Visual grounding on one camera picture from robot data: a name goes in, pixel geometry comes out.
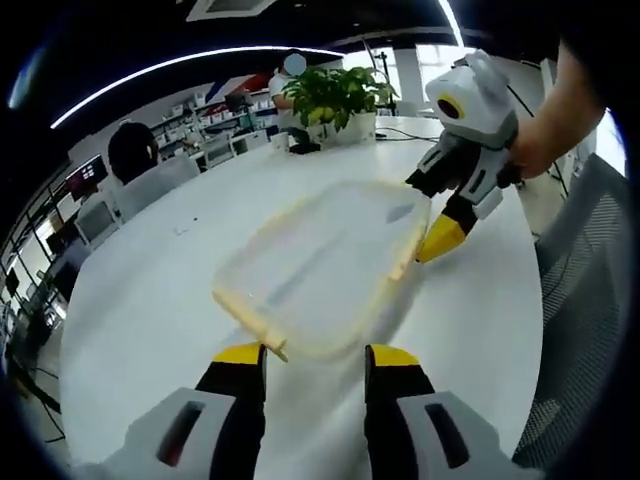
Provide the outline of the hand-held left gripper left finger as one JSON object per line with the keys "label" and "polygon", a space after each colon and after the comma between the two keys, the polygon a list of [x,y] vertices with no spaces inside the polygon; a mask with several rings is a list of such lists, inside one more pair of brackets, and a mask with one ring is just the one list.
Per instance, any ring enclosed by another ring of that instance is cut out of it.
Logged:
{"label": "hand-held left gripper left finger", "polygon": [[197,383],[134,421],[124,442],[126,479],[252,479],[266,419],[267,349],[217,355]]}

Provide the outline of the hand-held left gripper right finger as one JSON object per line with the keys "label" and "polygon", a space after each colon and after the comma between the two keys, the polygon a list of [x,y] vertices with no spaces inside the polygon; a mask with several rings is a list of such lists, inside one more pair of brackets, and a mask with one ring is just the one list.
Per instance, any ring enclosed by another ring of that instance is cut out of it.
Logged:
{"label": "hand-held left gripper right finger", "polygon": [[365,347],[364,433],[374,479],[513,479],[494,427],[456,395],[438,392],[419,361]]}

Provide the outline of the person's right hand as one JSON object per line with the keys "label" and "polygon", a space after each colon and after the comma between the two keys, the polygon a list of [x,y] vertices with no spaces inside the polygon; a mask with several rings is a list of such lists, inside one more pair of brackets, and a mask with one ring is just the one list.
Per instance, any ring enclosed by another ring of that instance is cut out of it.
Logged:
{"label": "person's right hand", "polygon": [[556,158],[553,133],[537,118],[523,123],[510,148],[510,163],[520,177],[527,180],[542,175]]}

